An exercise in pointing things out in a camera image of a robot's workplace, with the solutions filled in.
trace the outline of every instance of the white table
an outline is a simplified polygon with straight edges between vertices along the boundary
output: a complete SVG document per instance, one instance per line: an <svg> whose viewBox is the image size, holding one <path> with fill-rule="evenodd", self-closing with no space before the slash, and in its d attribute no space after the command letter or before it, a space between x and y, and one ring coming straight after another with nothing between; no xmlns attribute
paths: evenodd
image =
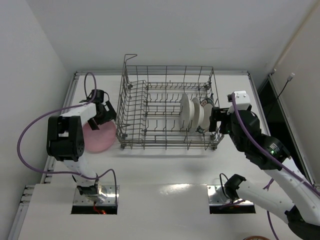
<svg viewBox="0 0 320 240"><path fill-rule="evenodd" d="M97 75L97 88L110 95L117 106L121 77ZM77 81L72 104L83 100L84 76ZM220 107L230 106L227 94L246 90L252 111L261 118L259 100L248 75L216 75ZM93 88L91 80L87 89ZM117 215L71 214L76 184L70 175L54 175L51 184L38 184L20 232L30 239L113 239L113 240L242 240L252 235L274 239L267 213L255 206L256 214L210 214L207 184L218 184L220 173L239 174L265 186L270 177L238 152L228 136L216 151L208 149L120 149L116 142L99 154L85 153L92 168L102 174L113 168L120 185ZM57 162L55 171L67 170ZM107 174L103 183L112 185ZM274 183L271 192L284 195ZM271 216L281 240L299 239L280 219Z"/></svg>

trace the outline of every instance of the pink bowl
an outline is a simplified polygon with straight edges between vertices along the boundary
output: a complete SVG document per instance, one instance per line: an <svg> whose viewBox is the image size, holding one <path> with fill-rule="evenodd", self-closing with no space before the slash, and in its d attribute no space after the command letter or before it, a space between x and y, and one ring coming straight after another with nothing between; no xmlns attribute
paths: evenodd
<svg viewBox="0 0 320 240"><path fill-rule="evenodd" d="M110 148L116 140L116 125L112 121L99 125L99 130L92 130L86 123L82 130L84 148L88 152L103 152Z"/></svg>

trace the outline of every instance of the dish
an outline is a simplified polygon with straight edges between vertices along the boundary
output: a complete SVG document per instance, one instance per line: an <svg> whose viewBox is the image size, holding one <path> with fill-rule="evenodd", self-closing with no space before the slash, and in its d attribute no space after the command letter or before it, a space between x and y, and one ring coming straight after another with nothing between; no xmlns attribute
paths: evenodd
<svg viewBox="0 0 320 240"><path fill-rule="evenodd" d="M179 124L180 128L188 128L189 123L193 119L195 114L195 105L192 101L189 100L188 95L186 93L182 94L181 102L180 102L180 117Z"/></svg>
<svg viewBox="0 0 320 240"><path fill-rule="evenodd" d="M202 124L205 116L204 108L200 105L200 101L197 97L194 97L192 99L192 102L194 104L194 116L191 121L191 126L189 128L189 133L194 133L198 126Z"/></svg>
<svg viewBox="0 0 320 240"><path fill-rule="evenodd" d="M203 107L204 117L202 123L197 127L196 131L203 134L209 130L211 109L215 106L215 103L211 98L205 98L200 105Z"/></svg>

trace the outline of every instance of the dish rack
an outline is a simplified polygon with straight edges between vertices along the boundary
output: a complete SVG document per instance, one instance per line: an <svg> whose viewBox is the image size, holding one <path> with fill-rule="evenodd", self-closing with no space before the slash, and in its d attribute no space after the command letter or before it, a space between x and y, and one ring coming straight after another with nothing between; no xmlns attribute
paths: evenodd
<svg viewBox="0 0 320 240"><path fill-rule="evenodd" d="M121 147L217 149L224 137L219 128L190 134L188 126L179 126L183 93L220 106L214 68L127 65L136 56L126 54L123 61L116 117Z"/></svg>

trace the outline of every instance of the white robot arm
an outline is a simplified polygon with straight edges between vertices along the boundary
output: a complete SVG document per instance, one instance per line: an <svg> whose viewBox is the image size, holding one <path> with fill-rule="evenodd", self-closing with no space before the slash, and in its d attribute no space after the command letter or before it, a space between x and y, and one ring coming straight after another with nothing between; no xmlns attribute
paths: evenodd
<svg viewBox="0 0 320 240"><path fill-rule="evenodd" d="M320 198L304 182L307 179L297 168L283 144L272 136L261 133L257 115L251 112L250 97L245 91L235 91L235 104L246 129L253 139L285 167L298 175L302 182L293 177L283 167L272 162L246 136L233 106L212 109L210 131L221 122L220 132L228 134L238 151L244 152L247 159L276 181L287 194L279 197L255 186L243 176L233 175L225 184L224 191L231 200L249 200L282 219L290 229L304 240L320 236Z"/></svg>
<svg viewBox="0 0 320 240"><path fill-rule="evenodd" d="M72 172L80 175L72 175L80 194L99 202L100 185L97 174L93 171L83 155L85 142L83 126L89 123L92 130L98 130L98 125L116 119L116 112L110 101L106 101L109 111L104 103L103 90L96 90L93 102L74 108L60 116L51 116L48 120L46 149L49 156L63 162Z"/></svg>

